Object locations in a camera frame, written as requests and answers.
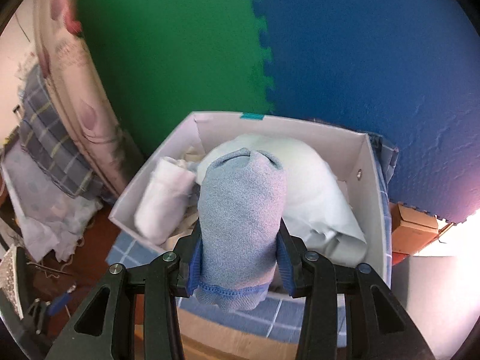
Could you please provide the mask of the pale blue white underwear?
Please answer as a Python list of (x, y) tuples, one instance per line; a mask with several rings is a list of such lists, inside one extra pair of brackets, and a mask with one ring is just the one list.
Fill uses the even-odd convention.
[(289, 233), (301, 238), (335, 264), (355, 267), (368, 245), (337, 177), (329, 164), (308, 144), (283, 136), (242, 134), (211, 150), (197, 167), (201, 184), (214, 160), (240, 149), (269, 153), (286, 172), (287, 194), (283, 219)]

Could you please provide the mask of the white socks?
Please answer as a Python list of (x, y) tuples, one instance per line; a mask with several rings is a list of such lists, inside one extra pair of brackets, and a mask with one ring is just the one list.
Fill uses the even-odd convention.
[(196, 180), (196, 164), (162, 157), (134, 214), (134, 224), (145, 239), (162, 245), (173, 234), (187, 210)]

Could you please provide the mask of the grey blue underwear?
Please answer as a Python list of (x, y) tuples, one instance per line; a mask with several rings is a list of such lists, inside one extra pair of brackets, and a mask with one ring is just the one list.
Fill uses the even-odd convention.
[(286, 198), (286, 173), (269, 153), (241, 149), (211, 163), (198, 203), (199, 302), (234, 312), (252, 311), (265, 299)]

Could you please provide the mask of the cream bra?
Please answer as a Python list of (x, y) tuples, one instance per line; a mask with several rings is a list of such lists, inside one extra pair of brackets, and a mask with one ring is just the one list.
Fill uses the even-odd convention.
[[(196, 167), (203, 159), (205, 153), (198, 148), (190, 146), (181, 156), (182, 160), (185, 160), (189, 163), (188, 167), (196, 172)], [(173, 250), (177, 241), (182, 236), (188, 236), (193, 232), (194, 225), (199, 218), (198, 214), (198, 199), (199, 199), (200, 186), (194, 182), (193, 189), (190, 194), (189, 201), (187, 203), (187, 208), (184, 213), (184, 216), (178, 225), (178, 227), (173, 231), (170, 237), (161, 245), (161, 248), (164, 250)]]

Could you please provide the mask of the blue checked cloth cover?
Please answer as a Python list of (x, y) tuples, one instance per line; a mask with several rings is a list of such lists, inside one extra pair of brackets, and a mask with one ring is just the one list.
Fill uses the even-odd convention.
[[(377, 174), (383, 204), (386, 242), (386, 283), (391, 283), (392, 246), (391, 214), (388, 207), (388, 184), (394, 175), (399, 149), (385, 137), (370, 134), (370, 143), (377, 156)], [(115, 240), (106, 263), (121, 263), (126, 267), (137, 267), (150, 263), (159, 253), (141, 245), (126, 232), (121, 232)], [(304, 301), (267, 296), (262, 303), (250, 311), (224, 313), (217, 306), (200, 304), (195, 297), (178, 298), (177, 305), (183, 311), (199, 316), (213, 323), (240, 332), (262, 336), (289, 344), (299, 342), (299, 334), (304, 314)]]

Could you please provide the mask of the wooden nightstand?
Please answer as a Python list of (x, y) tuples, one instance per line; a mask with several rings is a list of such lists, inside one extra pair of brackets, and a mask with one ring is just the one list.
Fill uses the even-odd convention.
[(281, 343), (177, 309), (185, 359), (295, 359), (297, 345)]

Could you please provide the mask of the white XINCCI shoe box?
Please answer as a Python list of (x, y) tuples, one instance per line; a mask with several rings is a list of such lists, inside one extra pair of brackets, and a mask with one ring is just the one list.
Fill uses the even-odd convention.
[(110, 215), (161, 250), (188, 207), (199, 213), (201, 273), (210, 298), (257, 298), (277, 265), (281, 225), (340, 266), (391, 274), (377, 160), (370, 138), (327, 124), (194, 112), (157, 148)]

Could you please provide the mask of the orange cardboard box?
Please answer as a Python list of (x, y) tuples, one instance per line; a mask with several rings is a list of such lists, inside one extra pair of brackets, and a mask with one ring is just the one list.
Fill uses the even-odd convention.
[(391, 204), (391, 245), (397, 254), (414, 255), (454, 226), (402, 204)]

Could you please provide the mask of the white floral bedsheet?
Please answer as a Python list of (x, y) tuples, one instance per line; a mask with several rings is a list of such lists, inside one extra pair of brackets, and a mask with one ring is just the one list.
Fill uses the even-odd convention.
[(97, 198), (69, 197), (18, 142), (1, 160), (1, 175), (32, 258), (38, 262), (53, 251), (59, 262), (68, 261), (102, 203)]

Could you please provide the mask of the grey plaid bedding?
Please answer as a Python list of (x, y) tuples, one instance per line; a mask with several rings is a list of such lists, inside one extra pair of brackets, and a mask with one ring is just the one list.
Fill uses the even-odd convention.
[(20, 100), (19, 138), (32, 160), (69, 197), (99, 197), (103, 182), (66, 131), (38, 65), (27, 75)]

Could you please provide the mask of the beige patterned curtain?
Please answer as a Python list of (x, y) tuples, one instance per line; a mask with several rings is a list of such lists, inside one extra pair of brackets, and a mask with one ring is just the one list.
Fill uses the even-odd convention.
[(107, 98), (77, 18), (77, 0), (34, 0), (33, 27), (55, 110), (87, 163), (119, 197), (143, 156)]

